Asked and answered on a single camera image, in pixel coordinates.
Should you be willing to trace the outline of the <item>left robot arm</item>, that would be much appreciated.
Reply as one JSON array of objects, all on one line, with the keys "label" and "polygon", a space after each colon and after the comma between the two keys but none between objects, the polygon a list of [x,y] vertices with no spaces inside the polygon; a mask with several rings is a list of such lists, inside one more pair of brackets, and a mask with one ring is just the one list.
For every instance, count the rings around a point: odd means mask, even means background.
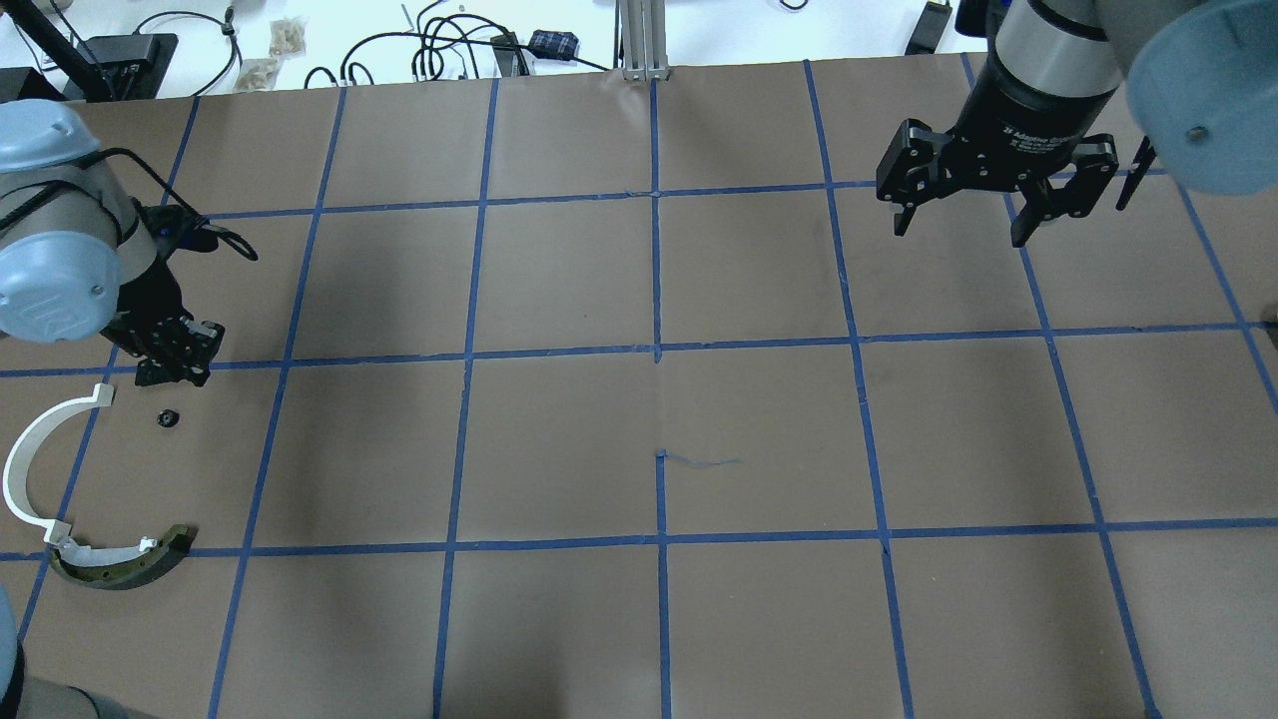
[{"label": "left robot arm", "polygon": [[1,132],[3,335],[101,336],[138,363],[135,384],[204,386],[227,331],[187,310],[169,261],[221,246],[256,261],[256,249],[180,195],[167,206],[129,195],[110,160],[160,174],[132,149],[106,149],[65,103],[6,102]]}]

